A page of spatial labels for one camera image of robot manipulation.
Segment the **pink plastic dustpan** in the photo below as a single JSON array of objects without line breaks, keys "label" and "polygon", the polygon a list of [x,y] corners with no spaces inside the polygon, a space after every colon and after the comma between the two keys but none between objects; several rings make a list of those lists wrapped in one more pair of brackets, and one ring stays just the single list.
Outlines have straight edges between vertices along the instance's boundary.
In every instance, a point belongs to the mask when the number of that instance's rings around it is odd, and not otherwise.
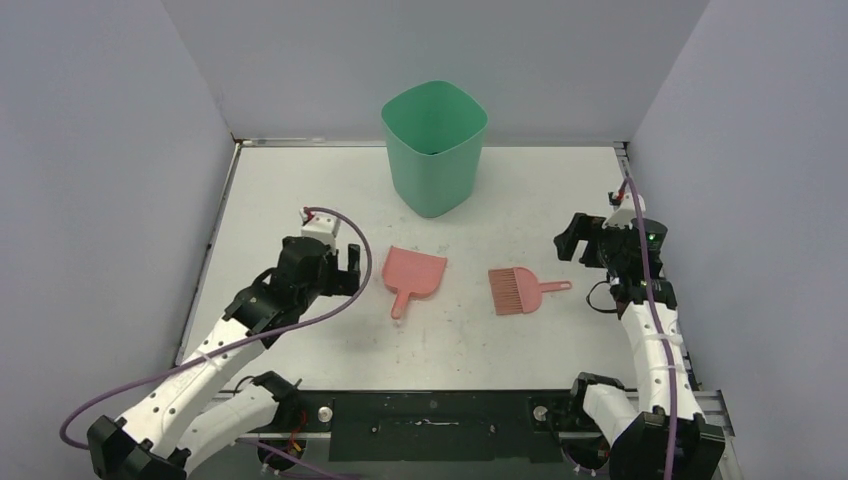
[{"label": "pink plastic dustpan", "polygon": [[433,295],[441,284],[446,270],[446,257],[392,246],[382,268],[384,286],[395,294],[390,310],[394,321],[403,318],[411,299]]}]

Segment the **pink hand brush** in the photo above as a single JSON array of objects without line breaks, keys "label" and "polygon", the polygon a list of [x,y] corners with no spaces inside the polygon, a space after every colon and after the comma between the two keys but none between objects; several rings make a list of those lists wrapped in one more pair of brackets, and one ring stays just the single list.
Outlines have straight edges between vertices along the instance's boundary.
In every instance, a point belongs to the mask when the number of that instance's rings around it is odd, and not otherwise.
[{"label": "pink hand brush", "polygon": [[498,316],[533,313],[542,305],[545,293],[573,287],[568,280],[540,282],[531,270],[524,267],[490,269],[488,281]]}]

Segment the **green plastic bin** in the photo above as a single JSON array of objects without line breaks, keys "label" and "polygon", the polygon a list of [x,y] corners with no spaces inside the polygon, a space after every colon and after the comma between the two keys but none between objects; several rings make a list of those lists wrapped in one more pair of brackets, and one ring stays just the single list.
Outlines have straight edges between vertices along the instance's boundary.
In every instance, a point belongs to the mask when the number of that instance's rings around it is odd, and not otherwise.
[{"label": "green plastic bin", "polygon": [[472,194],[489,117],[460,87],[433,80],[381,109],[394,189],[419,216],[436,218]]}]

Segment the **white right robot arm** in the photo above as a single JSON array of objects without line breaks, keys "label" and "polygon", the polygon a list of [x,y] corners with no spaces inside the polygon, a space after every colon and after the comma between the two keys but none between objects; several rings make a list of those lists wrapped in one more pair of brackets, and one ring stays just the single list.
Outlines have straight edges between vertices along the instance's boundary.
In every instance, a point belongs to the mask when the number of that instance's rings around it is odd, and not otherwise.
[{"label": "white right robot arm", "polygon": [[621,381],[582,372],[561,415],[569,426],[600,432],[606,450],[575,461],[612,479],[710,479],[725,450],[723,430],[707,421],[684,365],[678,302],[661,259],[666,235],[650,219],[614,226],[577,213],[554,238],[559,260],[572,260],[584,242],[580,263],[605,270],[633,356],[636,404]]}]

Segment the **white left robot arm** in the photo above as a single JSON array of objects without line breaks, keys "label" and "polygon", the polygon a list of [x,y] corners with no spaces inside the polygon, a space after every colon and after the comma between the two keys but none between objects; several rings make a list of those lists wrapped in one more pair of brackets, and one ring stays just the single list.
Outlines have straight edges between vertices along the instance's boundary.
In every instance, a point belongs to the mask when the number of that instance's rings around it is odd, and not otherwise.
[{"label": "white left robot arm", "polygon": [[347,248],[347,267],[335,247],[309,237],[286,237],[276,266],[258,275],[225,308],[201,345],[143,400],[117,418],[102,416],[87,431],[100,479],[184,479],[241,435],[269,426],[282,431],[301,420],[297,387],[273,371],[239,393],[208,403],[248,363],[284,333],[305,326],[302,315],[320,296],[363,291],[360,258],[367,244]]}]

